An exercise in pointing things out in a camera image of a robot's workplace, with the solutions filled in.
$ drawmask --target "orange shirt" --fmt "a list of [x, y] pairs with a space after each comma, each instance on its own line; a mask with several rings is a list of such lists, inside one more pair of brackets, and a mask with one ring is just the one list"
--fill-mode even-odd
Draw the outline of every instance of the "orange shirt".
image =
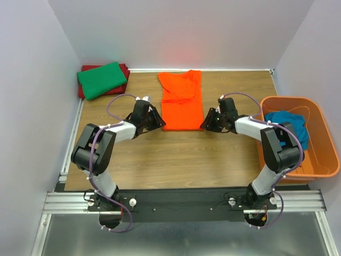
[[202, 130], [204, 121], [201, 98], [201, 71], [189, 70], [184, 74], [160, 73], [163, 87], [161, 101], [164, 131]]

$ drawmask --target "red cloth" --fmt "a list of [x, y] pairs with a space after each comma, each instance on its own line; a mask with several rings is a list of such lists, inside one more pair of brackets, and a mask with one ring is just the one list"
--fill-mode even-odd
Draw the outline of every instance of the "red cloth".
[[[87, 71], [87, 70], [90, 70], [93, 68], [99, 68], [99, 67], [102, 67], [102, 65], [100, 65], [100, 66], [84, 65], [84, 66], [82, 66], [82, 71]], [[127, 83], [125, 83], [119, 87], [116, 87], [116, 88], [114, 88], [114, 89], [112, 89], [112, 90], [110, 90], [110, 91], [108, 91], [102, 95], [123, 94], [126, 92], [130, 70], [128, 70], [128, 68], [125, 64], [119, 64], [119, 67], [122, 70], [124, 76], [126, 77]], [[79, 87], [78, 87], [78, 97], [80, 97], [81, 99], [85, 98], [81, 84], [79, 84]]]

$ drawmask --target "black metal base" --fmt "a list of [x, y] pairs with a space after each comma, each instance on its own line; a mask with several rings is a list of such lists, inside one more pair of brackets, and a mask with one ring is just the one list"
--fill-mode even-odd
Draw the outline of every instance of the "black metal base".
[[[134, 222], [244, 221], [243, 210], [252, 210], [244, 201], [239, 200], [245, 194], [245, 187], [120, 190], [119, 201], [131, 211]], [[230, 197], [236, 199], [235, 205], [229, 204]], [[129, 205], [132, 198], [137, 201], [134, 207]], [[95, 203], [89, 206], [89, 211], [121, 211], [119, 206], [98, 195], [91, 196], [91, 199]], [[276, 209], [269, 201], [266, 203], [268, 209]], [[122, 221], [129, 222], [125, 211]]]

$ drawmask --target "blue cloth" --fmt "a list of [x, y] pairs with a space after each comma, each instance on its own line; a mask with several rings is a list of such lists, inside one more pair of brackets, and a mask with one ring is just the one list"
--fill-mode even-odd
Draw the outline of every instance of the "blue cloth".
[[309, 135], [306, 127], [304, 126], [305, 120], [302, 115], [292, 114], [287, 111], [271, 112], [264, 116], [265, 121], [271, 121], [272, 123], [284, 123], [290, 122], [296, 132], [297, 138], [300, 141], [303, 150], [308, 149]]

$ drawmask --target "clothing pile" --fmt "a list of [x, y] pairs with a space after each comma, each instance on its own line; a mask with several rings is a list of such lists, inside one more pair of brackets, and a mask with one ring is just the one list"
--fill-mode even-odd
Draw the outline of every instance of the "clothing pile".
[[104, 66], [86, 65], [77, 73], [78, 96], [92, 100], [101, 95], [123, 94], [130, 71], [127, 66], [113, 62]]
[[271, 112], [264, 116], [265, 121], [270, 121], [272, 123], [285, 123], [290, 122], [295, 130], [298, 140], [300, 141], [303, 150], [308, 149], [309, 134], [305, 125], [305, 119], [302, 115], [292, 114], [287, 111]]

